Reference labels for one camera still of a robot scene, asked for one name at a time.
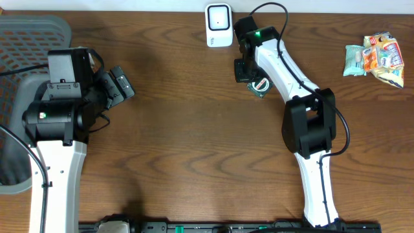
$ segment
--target white plastic casing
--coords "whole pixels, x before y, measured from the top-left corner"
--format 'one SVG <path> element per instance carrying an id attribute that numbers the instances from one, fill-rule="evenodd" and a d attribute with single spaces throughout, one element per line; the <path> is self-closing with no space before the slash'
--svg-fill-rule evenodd
<path id="1" fill-rule="evenodd" d="M 206 6 L 206 34 L 209 47 L 226 47 L 233 43 L 232 8 L 226 3 Z"/>
<path id="2" fill-rule="evenodd" d="M 323 191 L 321 183 L 321 173 L 319 169 L 319 158 L 325 155 L 326 151 L 320 151 L 310 155 L 310 159 L 304 159 L 299 153 L 295 153 L 298 160 L 300 175 L 302 177 L 303 192 L 305 194 L 305 217 L 308 222 L 316 226 L 325 226 L 328 224 L 328 219 L 325 211 L 325 204 L 323 203 Z M 329 173 L 330 157 L 323 159 L 323 183 L 325 184 L 326 202 L 329 211 L 330 223 L 333 223 L 338 218 L 338 213 L 335 209 L 334 200 L 332 197 L 331 176 Z"/>
<path id="3" fill-rule="evenodd" d="M 49 188 L 45 233 L 78 232 L 79 185 L 83 160 L 87 145 L 73 141 L 72 146 L 63 146 L 60 140 L 38 142 L 32 148 L 34 154 L 47 168 Z M 41 204 L 43 200 L 43 179 L 33 159 L 32 167 L 32 206 L 30 208 L 29 233 L 40 231 Z"/>
<path id="4" fill-rule="evenodd" d="M 256 47 L 255 59 L 259 67 L 261 67 L 270 77 L 285 103 L 293 98 L 293 96 L 304 97 L 311 93 L 301 88 L 299 83 L 286 69 L 285 65 L 279 58 L 276 49 L 278 41 L 271 39 L 262 43 L 262 46 Z M 318 86 L 312 83 L 294 63 L 289 53 L 286 51 L 285 43 L 280 41 L 280 50 L 289 67 L 295 72 L 296 76 L 304 82 L 304 84 L 315 90 Z"/>

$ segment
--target wood grain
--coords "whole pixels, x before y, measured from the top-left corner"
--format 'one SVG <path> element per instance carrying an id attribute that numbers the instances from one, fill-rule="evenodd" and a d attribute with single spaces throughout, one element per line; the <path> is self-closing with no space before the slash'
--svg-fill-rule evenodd
<path id="1" fill-rule="evenodd" d="M 54 14 L 72 27 L 72 46 L 121 65 L 136 96 L 91 135 L 80 188 L 80 221 L 124 212 L 170 221 L 301 218 L 303 190 L 281 138 L 284 104 L 234 81 L 231 47 L 210 49 L 204 15 L 160 12 Z M 235 14 L 234 20 L 245 14 Z M 255 15 L 262 27 L 282 14 Z M 400 43 L 405 84 L 368 74 L 343 77 L 345 46 L 389 30 Z M 330 87 L 351 128 L 347 153 L 332 159 L 338 213 L 379 221 L 383 232 L 414 231 L 414 16 L 291 14 L 285 43 L 302 71 Z M 338 121 L 334 150 L 344 143 Z M 0 196 L 0 232 L 27 232 L 30 192 Z"/>

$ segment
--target snack bag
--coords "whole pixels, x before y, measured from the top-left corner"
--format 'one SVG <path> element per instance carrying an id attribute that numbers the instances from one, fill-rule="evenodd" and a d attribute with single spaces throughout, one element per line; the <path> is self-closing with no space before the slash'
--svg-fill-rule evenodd
<path id="1" fill-rule="evenodd" d="M 358 45 L 347 45 L 345 48 L 347 50 L 347 53 L 343 75 L 367 75 L 367 73 L 364 71 L 364 59 L 362 59 L 362 51 L 365 48 Z"/>
<path id="2" fill-rule="evenodd" d="M 364 47 L 369 48 L 378 46 L 381 49 L 391 52 L 390 68 L 373 69 L 371 73 L 379 80 L 386 82 L 398 88 L 404 86 L 404 62 L 397 39 L 395 39 L 389 32 L 380 32 L 372 36 L 364 37 Z"/>
<path id="3" fill-rule="evenodd" d="M 384 83 L 388 83 L 398 88 L 404 87 L 404 70 L 403 69 L 386 69 L 379 68 L 375 71 L 372 71 L 372 74 L 375 78 L 378 78 Z"/>
<path id="4" fill-rule="evenodd" d="M 364 47 L 378 46 L 381 49 L 392 52 L 391 55 L 391 68 L 402 69 L 404 62 L 402 61 L 400 47 L 398 46 L 397 39 L 395 39 L 389 32 L 380 32 L 372 36 L 364 37 Z"/>
<path id="5" fill-rule="evenodd" d="M 364 57 L 364 70 L 373 71 L 377 68 L 390 68 L 392 53 L 378 46 L 372 46 L 362 51 Z"/>

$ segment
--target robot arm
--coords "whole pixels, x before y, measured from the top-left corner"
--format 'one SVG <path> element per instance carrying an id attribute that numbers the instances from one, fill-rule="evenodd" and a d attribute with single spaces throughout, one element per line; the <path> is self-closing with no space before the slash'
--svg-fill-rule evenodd
<path id="1" fill-rule="evenodd" d="M 323 163 L 323 180 L 329 219 L 323 198 L 319 160 L 330 153 L 331 141 L 335 138 L 335 114 L 312 93 L 300 86 L 297 80 L 282 63 L 277 49 L 279 38 L 274 27 L 258 29 L 252 16 L 240 19 L 235 25 L 235 34 L 240 44 L 243 59 L 235 60 L 237 82 L 256 82 L 263 77 L 272 80 L 286 103 L 282 135 L 288 149 L 299 162 L 303 191 L 305 193 L 304 215 L 313 227 L 323 227 L 338 218 L 335 209 L 331 179 L 329 177 L 329 158 Z M 294 63 L 284 42 L 280 49 L 289 67 L 307 87 L 319 92 L 334 104 L 334 95 L 329 90 L 319 90 Z M 312 118 L 307 111 L 316 111 Z"/>
<path id="2" fill-rule="evenodd" d="M 97 72 L 91 68 L 90 54 L 100 60 Z M 131 98 L 135 91 L 120 67 L 104 72 L 102 59 L 91 49 L 51 50 L 48 60 L 50 75 L 45 74 L 49 82 L 43 98 L 33 101 L 23 114 L 25 140 L 49 177 L 45 232 L 77 232 L 80 175 L 90 128 L 103 111 Z M 31 168 L 29 232 L 38 233 L 43 179 L 33 160 Z"/>

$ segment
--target cable clip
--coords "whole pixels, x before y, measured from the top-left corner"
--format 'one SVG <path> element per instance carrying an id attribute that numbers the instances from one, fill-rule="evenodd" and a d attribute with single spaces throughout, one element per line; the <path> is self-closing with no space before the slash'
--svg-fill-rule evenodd
<path id="1" fill-rule="evenodd" d="M 53 187 L 52 181 L 51 181 L 51 182 L 49 182 L 49 184 L 42 184 L 42 185 L 41 185 L 41 187 L 42 187 L 42 188 L 46 188 L 46 187 L 47 187 L 47 188 L 50 188 L 50 187 Z"/>

